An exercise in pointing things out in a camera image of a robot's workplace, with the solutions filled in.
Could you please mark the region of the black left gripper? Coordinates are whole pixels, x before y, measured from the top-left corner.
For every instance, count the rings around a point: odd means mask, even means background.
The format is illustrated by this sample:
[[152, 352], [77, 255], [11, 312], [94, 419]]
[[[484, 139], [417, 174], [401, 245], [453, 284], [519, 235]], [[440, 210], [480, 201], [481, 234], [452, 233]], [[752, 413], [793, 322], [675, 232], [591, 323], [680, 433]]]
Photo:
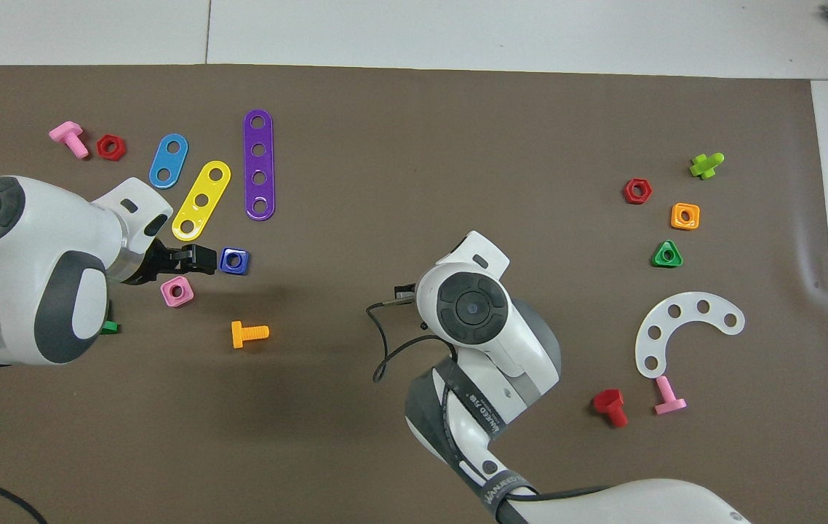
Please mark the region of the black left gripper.
[[218, 255], [214, 249], [201, 245], [184, 245], [171, 248], [160, 239], [154, 239], [143, 256], [137, 271], [125, 279], [126, 285], [143, 285], [154, 282], [159, 274], [185, 274], [192, 272], [213, 275], [217, 271]]

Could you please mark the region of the blue square plastic nut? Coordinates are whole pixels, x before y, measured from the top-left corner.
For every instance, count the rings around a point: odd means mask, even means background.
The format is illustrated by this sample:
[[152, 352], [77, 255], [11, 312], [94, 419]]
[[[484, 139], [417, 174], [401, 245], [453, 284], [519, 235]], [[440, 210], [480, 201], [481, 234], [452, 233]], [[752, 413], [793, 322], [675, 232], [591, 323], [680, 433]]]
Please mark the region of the blue square plastic nut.
[[224, 247], [219, 258], [219, 269], [228, 274], [245, 275], [249, 269], [250, 253], [243, 249]]

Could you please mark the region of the pink square plastic nut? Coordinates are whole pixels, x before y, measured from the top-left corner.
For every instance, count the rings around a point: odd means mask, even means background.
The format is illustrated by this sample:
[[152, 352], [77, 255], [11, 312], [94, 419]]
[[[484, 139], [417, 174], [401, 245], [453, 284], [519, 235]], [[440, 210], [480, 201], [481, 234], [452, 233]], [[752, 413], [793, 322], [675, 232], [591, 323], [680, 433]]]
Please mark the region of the pink square plastic nut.
[[162, 283], [160, 293], [169, 308], [183, 306], [194, 299], [194, 289], [191, 288], [190, 282], [180, 275]]

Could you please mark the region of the yellow three-hole plastic plate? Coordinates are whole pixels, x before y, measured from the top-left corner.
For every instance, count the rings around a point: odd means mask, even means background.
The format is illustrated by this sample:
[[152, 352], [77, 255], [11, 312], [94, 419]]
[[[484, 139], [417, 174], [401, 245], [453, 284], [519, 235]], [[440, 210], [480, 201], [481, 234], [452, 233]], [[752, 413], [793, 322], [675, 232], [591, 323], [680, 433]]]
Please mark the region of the yellow three-hole plastic plate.
[[178, 241], [194, 241], [202, 234], [230, 181], [231, 169], [227, 163], [213, 160], [202, 166], [172, 219], [172, 235]]

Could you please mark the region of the orange plastic bolt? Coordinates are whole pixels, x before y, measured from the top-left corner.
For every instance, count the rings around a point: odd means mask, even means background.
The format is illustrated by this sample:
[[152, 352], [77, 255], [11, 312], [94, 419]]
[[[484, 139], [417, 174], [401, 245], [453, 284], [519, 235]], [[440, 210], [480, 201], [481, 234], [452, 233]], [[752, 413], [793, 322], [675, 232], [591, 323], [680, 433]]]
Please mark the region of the orange plastic bolt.
[[271, 335], [268, 325], [246, 326], [235, 319], [230, 326], [231, 344], [234, 349], [244, 348], [244, 343], [248, 341], [264, 341]]

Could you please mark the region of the blue two-hole plastic plate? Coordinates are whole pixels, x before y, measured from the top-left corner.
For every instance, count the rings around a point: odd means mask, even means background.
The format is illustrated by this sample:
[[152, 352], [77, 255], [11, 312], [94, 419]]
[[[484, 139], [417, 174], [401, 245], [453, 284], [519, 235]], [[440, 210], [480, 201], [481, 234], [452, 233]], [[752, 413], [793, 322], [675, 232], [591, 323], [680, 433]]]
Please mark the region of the blue two-hole plastic plate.
[[187, 153], [188, 141], [181, 134], [162, 137], [149, 168], [149, 183], [161, 190], [172, 188], [179, 180]]

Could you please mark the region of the purple four-hole plastic plate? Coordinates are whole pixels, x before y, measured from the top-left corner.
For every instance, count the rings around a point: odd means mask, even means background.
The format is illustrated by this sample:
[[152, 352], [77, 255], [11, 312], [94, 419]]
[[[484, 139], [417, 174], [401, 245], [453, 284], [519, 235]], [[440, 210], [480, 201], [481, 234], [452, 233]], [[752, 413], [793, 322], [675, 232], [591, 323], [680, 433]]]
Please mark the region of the purple four-hole plastic plate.
[[244, 211], [254, 221], [266, 221], [275, 211], [274, 123], [261, 108], [242, 120], [242, 165]]

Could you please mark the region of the brown table mat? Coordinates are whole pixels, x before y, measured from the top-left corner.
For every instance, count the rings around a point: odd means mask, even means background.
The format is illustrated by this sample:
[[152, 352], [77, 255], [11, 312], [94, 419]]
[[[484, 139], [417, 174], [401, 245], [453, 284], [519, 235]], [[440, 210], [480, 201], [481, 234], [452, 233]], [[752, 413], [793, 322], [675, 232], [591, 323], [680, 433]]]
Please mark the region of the brown table mat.
[[[275, 211], [244, 211], [242, 120], [274, 123]], [[78, 159], [48, 132], [82, 126]], [[406, 349], [380, 384], [365, 308], [471, 230], [556, 333], [562, 378], [493, 444], [544, 492], [646, 478], [709, 488], [754, 524], [828, 524], [828, 232], [812, 85], [799, 80], [271, 66], [0, 67], [0, 175], [95, 199], [145, 178], [169, 133], [230, 186], [198, 243], [251, 252], [244, 276], [111, 290], [121, 332], [63, 366], [0, 369], [0, 485], [65, 524], [490, 522], [405, 424]], [[125, 140], [102, 159], [105, 134]], [[723, 153], [714, 176], [690, 173]], [[628, 205], [626, 183], [653, 193]], [[696, 230], [671, 208], [701, 208]], [[651, 265], [672, 239], [683, 265]], [[666, 348], [687, 407], [657, 415], [641, 322], [671, 295], [740, 308]], [[231, 344], [231, 322], [270, 338]], [[620, 389], [628, 425], [594, 396]]]

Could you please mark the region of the pink plastic bolt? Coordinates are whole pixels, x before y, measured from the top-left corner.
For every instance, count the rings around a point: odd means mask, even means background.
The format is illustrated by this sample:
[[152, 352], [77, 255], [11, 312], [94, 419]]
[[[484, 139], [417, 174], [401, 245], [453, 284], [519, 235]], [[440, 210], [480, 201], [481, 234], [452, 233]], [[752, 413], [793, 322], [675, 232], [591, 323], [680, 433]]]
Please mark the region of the pink plastic bolt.
[[657, 415], [675, 412], [687, 407], [687, 402], [674, 394], [672, 385], [666, 376], [657, 377], [656, 385], [661, 395], [661, 401], [657, 405], [654, 405], [654, 411]]
[[54, 129], [49, 130], [48, 136], [56, 143], [62, 143], [71, 150], [71, 153], [78, 159], [86, 159], [90, 152], [82, 142], [81, 134], [84, 132], [82, 126], [75, 122], [63, 122]]

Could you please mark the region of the red plastic bolt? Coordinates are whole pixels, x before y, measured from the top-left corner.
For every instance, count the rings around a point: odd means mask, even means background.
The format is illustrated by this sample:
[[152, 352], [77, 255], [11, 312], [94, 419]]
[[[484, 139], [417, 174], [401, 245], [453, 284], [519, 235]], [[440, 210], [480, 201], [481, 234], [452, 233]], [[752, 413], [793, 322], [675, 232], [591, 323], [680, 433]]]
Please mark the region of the red plastic bolt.
[[598, 392], [592, 400], [592, 405], [597, 413], [608, 418], [613, 427], [623, 428], [628, 425], [628, 418], [624, 412], [624, 396], [620, 389], [606, 389]]

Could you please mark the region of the green triangular plastic nut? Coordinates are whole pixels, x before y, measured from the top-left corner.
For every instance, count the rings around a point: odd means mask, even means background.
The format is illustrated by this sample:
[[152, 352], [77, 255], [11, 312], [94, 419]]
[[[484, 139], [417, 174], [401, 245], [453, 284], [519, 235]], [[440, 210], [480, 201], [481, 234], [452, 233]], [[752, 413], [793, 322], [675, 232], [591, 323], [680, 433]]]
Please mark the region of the green triangular plastic nut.
[[651, 265], [660, 268], [673, 269], [683, 265], [683, 257], [672, 239], [658, 245], [656, 252], [651, 256]]

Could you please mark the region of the white curved five-hole plate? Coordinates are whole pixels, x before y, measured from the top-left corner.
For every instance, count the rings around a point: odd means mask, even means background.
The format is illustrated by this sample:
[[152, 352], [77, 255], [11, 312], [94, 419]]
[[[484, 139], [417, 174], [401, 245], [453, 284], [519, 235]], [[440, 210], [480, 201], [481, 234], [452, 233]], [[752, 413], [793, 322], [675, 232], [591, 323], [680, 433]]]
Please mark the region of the white curved five-hole plate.
[[733, 302], [701, 291], [671, 295], [657, 303], [645, 316], [634, 339], [634, 363], [645, 378], [666, 374], [666, 348], [681, 326], [703, 322], [721, 333], [735, 336], [744, 330], [746, 318]]

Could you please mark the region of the orange square plastic nut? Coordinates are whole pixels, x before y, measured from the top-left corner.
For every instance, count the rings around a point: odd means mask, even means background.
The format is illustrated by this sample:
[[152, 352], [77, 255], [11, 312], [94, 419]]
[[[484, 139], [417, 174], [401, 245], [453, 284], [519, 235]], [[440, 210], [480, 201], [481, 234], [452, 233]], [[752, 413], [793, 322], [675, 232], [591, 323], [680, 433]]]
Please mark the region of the orange square plastic nut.
[[701, 208], [686, 202], [675, 203], [671, 208], [670, 225], [679, 230], [696, 230], [701, 223]]

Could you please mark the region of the lime green cross bolt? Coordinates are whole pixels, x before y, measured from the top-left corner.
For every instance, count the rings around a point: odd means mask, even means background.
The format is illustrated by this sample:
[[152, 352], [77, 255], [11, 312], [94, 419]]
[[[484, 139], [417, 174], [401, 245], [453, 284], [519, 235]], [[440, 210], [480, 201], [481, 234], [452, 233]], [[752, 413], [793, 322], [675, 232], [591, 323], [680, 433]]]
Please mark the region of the lime green cross bolt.
[[690, 173], [693, 177], [700, 177], [702, 180], [714, 176], [714, 169], [724, 162], [723, 153], [713, 153], [710, 156], [699, 154], [691, 160]]

